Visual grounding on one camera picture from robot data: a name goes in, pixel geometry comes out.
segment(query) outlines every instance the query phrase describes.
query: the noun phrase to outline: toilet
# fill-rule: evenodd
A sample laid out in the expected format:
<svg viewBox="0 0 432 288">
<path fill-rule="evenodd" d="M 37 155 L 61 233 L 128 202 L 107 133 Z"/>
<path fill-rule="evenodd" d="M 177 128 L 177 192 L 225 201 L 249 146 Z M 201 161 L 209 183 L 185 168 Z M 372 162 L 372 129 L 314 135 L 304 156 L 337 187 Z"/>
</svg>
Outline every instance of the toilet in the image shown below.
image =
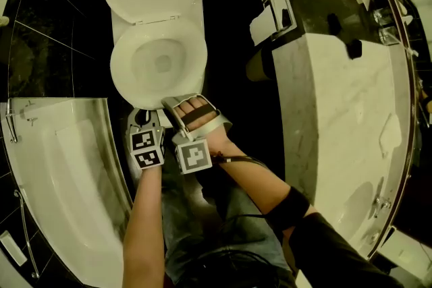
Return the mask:
<svg viewBox="0 0 432 288">
<path fill-rule="evenodd" d="M 202 0 L 106 0 L 113 18 L 111 76 L 134 107 L 200 92 L 207 62 Z"/>
</svg>

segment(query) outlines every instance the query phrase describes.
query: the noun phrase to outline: bathtub faucet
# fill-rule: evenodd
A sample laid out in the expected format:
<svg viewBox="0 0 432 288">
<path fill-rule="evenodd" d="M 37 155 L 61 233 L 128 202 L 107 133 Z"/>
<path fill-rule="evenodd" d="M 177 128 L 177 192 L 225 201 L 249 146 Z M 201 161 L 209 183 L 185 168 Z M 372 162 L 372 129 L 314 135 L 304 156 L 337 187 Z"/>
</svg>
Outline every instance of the bathtub faucet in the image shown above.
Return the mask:
<svg viewBox="0 0 432 288">
<path fill-rule="evenodd" d="M 15 125 L 14 125 L 14 115 L 12 109 L 12 99 L 9 98 L 6 104 L 6 121 L 9 127 L 9 132 L 11 133 L 11 143 L 18 143 L 18 137 L 16 136 Z"/>
<path fill-rule="evenodd" d="M 376 196 L 373 200 L 372 207 L 375 209 L 373 216 L 377 219 L 379 213 L 383 209 L 390 209 L 392 207 L 392 202 L 390 202 L 390 200 L 388 200 L 387 198 Z"/>
</svg>

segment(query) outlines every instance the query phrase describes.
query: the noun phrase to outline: black strap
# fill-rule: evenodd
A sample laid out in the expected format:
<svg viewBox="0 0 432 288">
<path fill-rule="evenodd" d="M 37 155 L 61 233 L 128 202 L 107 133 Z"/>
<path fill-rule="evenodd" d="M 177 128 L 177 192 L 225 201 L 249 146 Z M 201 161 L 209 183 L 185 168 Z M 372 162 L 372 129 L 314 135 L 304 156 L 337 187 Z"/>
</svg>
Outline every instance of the black strap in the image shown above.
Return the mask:
<svg viewBox="0 0 432 288">
<path fill-rule="evenodd" d="M 206 114 L 209 114 L 211 112 L 215 112 L 215 109 L 212 105 L 207 103 L 204 106 L 201 106 L 197 109 L 194 109 L 192 112 L 186 114 L 184 117 L 182 117 L 182 121 L 184 122 L 184 125 L 189 125 L 193 121 L 197 120 L 198 118 L 203 117 Z"/>
<path fill-rule="evenodd" d="M 290 193 L 265 218 L 276 229 L 284 231 L 295 226 L 309 209 L 309 201 L 301 192 L 291 188 Z"/>
<path fill-rule="evenodd" d="M 220 163 L 230 163 L 230 162 L 250 162 L 250 163 L 256 163 L 257 165 L 267 168 L 265 163 L 251 156 L 223 156 L 221 153 L 219 153 L 217 156 L 211 157 L 211 162 L 217 165 Z"/>
</svg>

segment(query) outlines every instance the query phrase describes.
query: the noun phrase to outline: bathtub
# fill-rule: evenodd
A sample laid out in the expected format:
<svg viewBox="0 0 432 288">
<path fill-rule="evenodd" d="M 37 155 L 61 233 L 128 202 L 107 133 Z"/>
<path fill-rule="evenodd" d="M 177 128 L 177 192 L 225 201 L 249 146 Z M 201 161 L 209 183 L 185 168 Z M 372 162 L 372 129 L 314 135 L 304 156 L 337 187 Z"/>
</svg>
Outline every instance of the bathtub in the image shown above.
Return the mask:
<svg viewBox="0 0 432 288">
<path fill-rule="evenodd" d="M 85 285 L 121 287 L 132 202 L 106 99 L 16 98 L 12 106 L 18 143 L 2 119 L 5 145 L 43 235 Z"/>
</svg>

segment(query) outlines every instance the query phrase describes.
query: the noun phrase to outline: sink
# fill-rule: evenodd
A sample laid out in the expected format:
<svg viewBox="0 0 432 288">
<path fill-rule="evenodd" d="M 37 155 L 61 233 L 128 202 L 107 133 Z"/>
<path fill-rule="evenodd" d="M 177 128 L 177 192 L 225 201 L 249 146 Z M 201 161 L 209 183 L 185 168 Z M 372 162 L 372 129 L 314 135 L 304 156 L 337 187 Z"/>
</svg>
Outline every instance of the sink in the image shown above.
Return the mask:
<svg viewBox="0 0 432 288">
<path fill-rule="evenodd" d="M 373 185 L 365 182 L 346 200 L 337 214 L 335 230 L 349 241 L 368 215 L 373 201 Z"/>
</svg>

